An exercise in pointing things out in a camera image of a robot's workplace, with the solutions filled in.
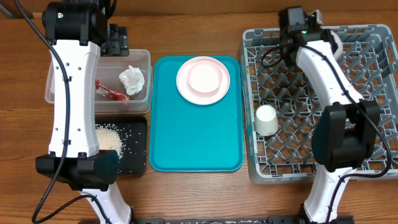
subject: plastic bin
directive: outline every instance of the plastic bin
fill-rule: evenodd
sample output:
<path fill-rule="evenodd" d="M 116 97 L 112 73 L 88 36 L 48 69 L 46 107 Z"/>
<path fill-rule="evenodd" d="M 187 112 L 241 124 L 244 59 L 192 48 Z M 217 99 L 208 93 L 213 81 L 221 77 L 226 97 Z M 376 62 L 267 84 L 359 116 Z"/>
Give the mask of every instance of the plastic bin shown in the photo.
<path fill-rule="evenodd" d="M 381 107 L 379 129 L 392 150 L 391 169 L 381 178 L 398 179 L 398 91 L 394 81 L 398 53 L 391 31 L 384 25 L 324 28 L 335 31 L 343 41 L 344 54 L 337 62 L 350 83 L 365 100 L 377 100 Z M 256 184 L 311 181 L 317 171 L 311 138 L 322 109 L 313 83 L 301 70 L 287 68 L 284 61 L 268 69 L 259 63 L 278 43 L 279 29 L 250 29 L 244 32 L 240 49 L 241 72 L 246 74 L 241 76 L 241 84 L 249 176 Z M 276 50 L 266 59 L 279 57 Z M 272 105 L 278 111 L 277 134 L 265 137 L 255 132 L 254 113 L 261 105 Z M 385 166 L 386 150 L 376 138 L 373 155 L 356 173 L 375 174 Z"/>
<path fill-rule="evenodd" d="M 114 101 L 100 94 L 95 95 L 95 114 L 144 114 L 150 110 L 152 94 L 152 69 L 150 66 L 150 53 L 147 50 L 130 50 L 128 57 L 100 57 L 96 79 L 111 90 L 126 92 L 119 80 L 119 74 L 131 65 L 139 67 L 145 78 L 142 90 L 133 95 L 133 100 Z M 47 84 L 45 87 L 45 100 L 54 103 L 53 65 L 49 68 Z"/>

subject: clear plastic container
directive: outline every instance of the clear plastic container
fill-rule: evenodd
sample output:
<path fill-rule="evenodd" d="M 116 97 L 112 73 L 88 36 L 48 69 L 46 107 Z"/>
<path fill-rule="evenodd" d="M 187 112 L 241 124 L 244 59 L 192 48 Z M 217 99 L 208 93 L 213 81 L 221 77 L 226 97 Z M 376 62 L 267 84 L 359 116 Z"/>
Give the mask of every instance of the clear plastic container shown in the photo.
<path fill-rule="evenodd" d="M 147 50 L 130 50 L 128 57 L 100 57 L 96 79 L 111 90 L 126 92 L 119 80 L 121 72 L 128 66 L 139 67 L 145 78 L 142 90 L 133 95 L 133 100 L 114 101 L 100 94 L 95 95 L 95 114 L 144 114 L 150 110 L 152 95 L 152 69 L 150 66 L 150 53 Z M 53 65 L 49 68 L 47 84 L 45 87 L 45 100 L 54 103 Z"/>

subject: wood grain surface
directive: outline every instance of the wood grain surface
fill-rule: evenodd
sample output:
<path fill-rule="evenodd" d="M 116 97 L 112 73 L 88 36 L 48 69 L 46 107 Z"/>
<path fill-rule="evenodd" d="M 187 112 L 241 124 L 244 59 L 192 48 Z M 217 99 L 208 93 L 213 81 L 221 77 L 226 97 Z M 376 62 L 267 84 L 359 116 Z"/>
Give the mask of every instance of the wood grain surface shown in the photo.
<path fill-rule="evenodd" d="M 325 13 L 326 25 L 386 24 L 398 37 L 396 21 L 398 11 Z M 41 21 L 34 22 L 43 31 Z M 149 50 L 152 66 L 166 55 L 237 58 L 246 29 L 278 27 L 276 13 L 114 17 L 111 22 L 127 26 L 130 48 Z M 50 54 L 25 21 L 1 20 L 0 27 L 0 223 L 30 223 L 50 181 L 35 171 L 35 157 L 47 153 L 53 123 L 53 105 L 44 100 Z M 150 128 L 150 114 L 146 118 Z M 137 218 L 165 219 L 293 215 L 312 185 L 255 185 L 247 162 L 233 173 L 162 173 L 147 162 L 142 177 L 122 176 L 117 183 Z M 397 185 L 398 180 L 351 181 L 338 212 L 354 215 L 356 223 L 397 223 Z M 77 195 L 55 184 L 42 213 Z M 81 201 L 48 223 L 94 218 Z"/>
<path fill-rule="evenodd" d="M 47 4 L 55 0 L 20 0 L 25 10 L 41 16 Z M 0 0 L 11 12 L 17 11 L 14 0 Z M 220 13 L 278 12 L 289 6 L 303 6 L 310 12 L 396 10 L 396 0 L 118 0 L 115 16 L 191 15 Z"/>

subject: red wrapper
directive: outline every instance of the red wrapper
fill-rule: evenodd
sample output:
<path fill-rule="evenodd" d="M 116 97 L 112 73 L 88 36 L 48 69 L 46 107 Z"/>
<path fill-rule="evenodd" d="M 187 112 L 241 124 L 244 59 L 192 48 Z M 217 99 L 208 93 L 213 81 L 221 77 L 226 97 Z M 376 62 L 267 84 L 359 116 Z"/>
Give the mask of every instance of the red wrapper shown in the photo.
<path fill-rule="evenodd" d="M 99 80 L 95 80 L 95 92 L 116 101 L 130 100 L 129 96 L 116 90 L 110 90 L 108 87 L 102 85 Z"/>

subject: wooden table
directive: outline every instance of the wooden table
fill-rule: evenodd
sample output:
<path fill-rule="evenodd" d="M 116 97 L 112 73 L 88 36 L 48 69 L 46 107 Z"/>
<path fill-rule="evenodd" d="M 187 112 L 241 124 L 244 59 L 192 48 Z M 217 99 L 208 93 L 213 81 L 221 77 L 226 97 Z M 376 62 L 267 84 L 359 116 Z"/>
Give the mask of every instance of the wooden table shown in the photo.
<path fill-rule="evenodd" d="M 326 25 L 386 24 L 398 38 L 398 11 L 324 16 Z M 166 55 L 237 58 L 246 29 L 278 27 L 276 13 L 114 17 L 111 22 L 127 26 L 130 48 L 149 50 L 152 66 Z M 44 30 L 40 20 L 35 23 Z M 25 21 L 1 20 L 0 27 L 0 222 L 29 223 L 50 181 L 35 171 L 35 157 L 47 153 L 53 123 L 53 105 L 44 100 L 50 54 Z M 351 181 L 338 212 L 354 215 L 357 223 L 397 223 L 397 184 L 398 180 Z M 179 219 L 297 214 L 312 184 L 255 185 L 245 162 L 237 172 L 214 174 L 161 173 L 147 163 L 142 177 L 119 177 L 118 185 L 137 218 Z M 77 195 L 68 185 L 55 184 L 42 213 L 49 214 Z M 95 217 L 81 201 L 49 223 Z"/>

